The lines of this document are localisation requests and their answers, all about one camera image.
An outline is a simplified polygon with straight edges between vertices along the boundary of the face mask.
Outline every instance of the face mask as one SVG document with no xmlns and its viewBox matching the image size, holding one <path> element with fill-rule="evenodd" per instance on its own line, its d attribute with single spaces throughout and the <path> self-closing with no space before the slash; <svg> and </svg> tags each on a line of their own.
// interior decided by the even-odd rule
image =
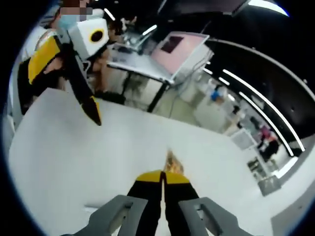
<svg viewBox="0 0 315 236">
<path fill-rule="evenodd" d="M 80 15 L 62 15 L 58 21 L 58 27 L 68 30 L 78 21 L 80 21 Z"/>
</svg>

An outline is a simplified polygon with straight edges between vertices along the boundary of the white table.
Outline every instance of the white table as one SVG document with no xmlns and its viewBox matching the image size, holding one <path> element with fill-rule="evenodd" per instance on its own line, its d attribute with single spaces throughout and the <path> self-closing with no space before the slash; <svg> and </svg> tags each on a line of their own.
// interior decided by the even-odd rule
<svg viewBox="0 0 315 236">
<path fill-rule="evenodd" d="M 124 82 L 122 94 L 125 93 L 132 74 L 142 75 L 162 83 L 162 86 L 156 93 L 153 101 L 147 109 L 147 111 L 150 113 L 157 105 L 167 87 L 174 83 L 172 75 L 168 73 L 162 66 L 158 65 L 157 62 L 153 61 L 149 55 L 140 56 L 136 52 L 128 54 L 112 49 L 111 57 L 107 62 L 107 66 L 128 72 L 128 76 Z"/>
<path fill-rule="evenodd" d="M 102 126 L 83 113 L 73 95 L 47 89 L 14 136 L 13 181 L 48 235 L 83 228 L 90 216 L 85 205 L 127 194 L 138 175 L 163 168 L 168 148 L 200 197 L 236 215 L 250 233 L 271 235 L 266 209 L 257 204 L 260 190 L 228 137 L 110 102 L 100 101 L 99 108 Z"/>
</svg>

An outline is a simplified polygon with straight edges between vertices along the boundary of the ceiling light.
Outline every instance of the ceiling light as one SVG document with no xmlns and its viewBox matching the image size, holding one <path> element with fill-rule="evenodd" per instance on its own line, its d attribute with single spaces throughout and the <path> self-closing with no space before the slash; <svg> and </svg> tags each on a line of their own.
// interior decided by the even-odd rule
<svg viewBox="0 0 315 236">
<path fill-rule="evenodd" d="M 298 160 L 297 157 L 291 158 L 288 161 L 288 163 L 286 163 L 285 166 L 282 167 L 281 170 L 273 171 L 272 174 L 274 174 L 277 178 L 281 178 L 292 168 L 292 166 L 294 166 L 294 164 L 297 162 L 297 160 Z"/>
<path fill-rule="evenodd" d="M 206 69 L 206 68 L 203 68 L 203 70 L 204 70 L 205 72 L 207 72 L 208 74 L 210 74 L 210 75 L 213 74 L 213 72 L 212 72 L 211 70 L 208 70 L 208 69 Z"/>
<path fill-rule="evenodd" d="M 277 133 L 278 137 L 282 140 L 284 146 L 288 150 L 290 156 L 294 156 L 292 149 L 290 148 L 289 144 L 285 140 L 284 136 L 280 132 L 280 130 L 275 126 L 275 124 L 269 119 L 269 117 L 253 102 L 251 101 L 245 94 L 242 92 L 239 92 L 239 94 L 248 102 L 250 103 L 257 111 L 261 114 L 262 117 L 265 118 L 265 120 L 269 123 L 269 125 L 274 129 L 274 131 Z"/>
<path fill-rule="evenodd" d="M 259 7 L 263 7 L 263 8 L 267 8 L 276 12 L 279 12 L 285 16 L 289 16 L 281 7 L 279 7 L 278 5 L 272 3 L 272 2 L 268 2 L 268 1 L 264 1 L 264 0 L 251 0 L 248 5 L 250 6 L 259 6 Z"/>
<path fill-rule="evenodd" d="M 228 81 L 226 81 L 226 80 L 225 80 L 224 78 L 222 78 L 222 77 L 219 77 L 219 80 L 220 80 L 222 83 L 226 84 L 227 86 L 230 85 L 230 83 L 229 83 Z"/>
<path fill-rule="evenodd" d="M 150 28 L 148 28 L 146 31 L 144 31 L 142 33 L 143 36 L 147 35 L 148 33 L 150 33 L 151 31 L 155 30 L 158 26 L 157 25 L 154 25 L 154 26 L 151 26 Z"/>
<path fill-rule="evenodd" d="M 272 110 L 274 110 L 277 115 L 282 119 L 282 121 L 286 124 L 286 126 L 289 128 L 289 130 L 291 131 L 291 133 L 293 134 L 294 138 L 296 139 L 298 145 L 301 148 L 301 151 L 305 151 L 305 148 L 299 138 L 299 136 L 297 135 L 297 133 L 295 132 L 295 130 L 293 129 L 293 127 L 291 126 L 291 124 L 289 123 L 289 121 L 287 121 L 287 119 L 282 115 L 282 113 L 275 107 L 274 104 L 272 104 L 265 96 L 263 96 L 260 92 L 258 92 L 253 86 L 251 86 L 250 84 L 248 84 L 247 82 L 245 82 L 244 80 L 242 80 L 240 77 L 234 75 L 233 73 L 229 72 L 228 70 L 223 70 L 223 72 L 225 74 L 228 74 L 229 76 L 233 77 L 234 79 L 236 79 L 238 82 L 242 83 L 243 85 L 245 85 L 246 87 L 248 87 L 251 91 L 253 91 L 258 97 L 260 97 L 265 103 L 267 103 L 267 105 L 269 107 L 272 108 Z"/>
<path fill-rule="evenodd" d="M 235 97 L 233 97 L 231 94 L 228 94 L 227 96 L 231 101 L 235 102 Z"/>
<path fill-rule="evenodd" d="M 107 8 L 104 8 L 104 11 L 110 17 L 110 19 L 112 19 L 113 21 L 116 20 L 115 17 L 113 16 L 113 14 L 110 13 L 110 11 Z"/>
</svg>

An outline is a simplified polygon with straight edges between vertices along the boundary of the table leg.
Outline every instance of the table leg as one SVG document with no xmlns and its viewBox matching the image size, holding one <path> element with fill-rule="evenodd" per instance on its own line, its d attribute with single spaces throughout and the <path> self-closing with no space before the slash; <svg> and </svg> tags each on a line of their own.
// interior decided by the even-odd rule
<svg viewBox="0 0 315 236">
<path fill-rule="evenodd" d="M 130 79 L 131 79 L 131 75 L 132 75 L 132 73 L 131 73 L 131 72 L 128 72 L 128 76 L 127 76 L 127 78 L 124 80 L 122 95 L 124 95 L 124 93 L 126 92 L 127 86 L 128 86 L 129 81 L 130 81 Z"/>
<path fill-rule="evenodd" d="M 165 92 L 167 86 L 169 86 L 168 82 L 164 82 L 160 89 L 157 91 L 156 96 L 154 97 L 153 101 L 149 105 L 147 112 L 152 113 L 153 109 L 156 107 L 158 101 L 161 99 L 163 93 Z"/>
</svg>

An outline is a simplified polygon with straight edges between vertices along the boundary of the monitor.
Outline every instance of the monitor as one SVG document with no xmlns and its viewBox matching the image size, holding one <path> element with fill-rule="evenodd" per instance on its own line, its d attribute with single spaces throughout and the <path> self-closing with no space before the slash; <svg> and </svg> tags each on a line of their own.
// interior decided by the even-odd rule
<svg viewBox="0 0 315 236">
<path fill-rule="evenodd" d="M 157 45 L 151 58 L 174 78 L 193 52 L 208 38 L 208 35 L 199 33 L 171 32 Z"/>
</svg>

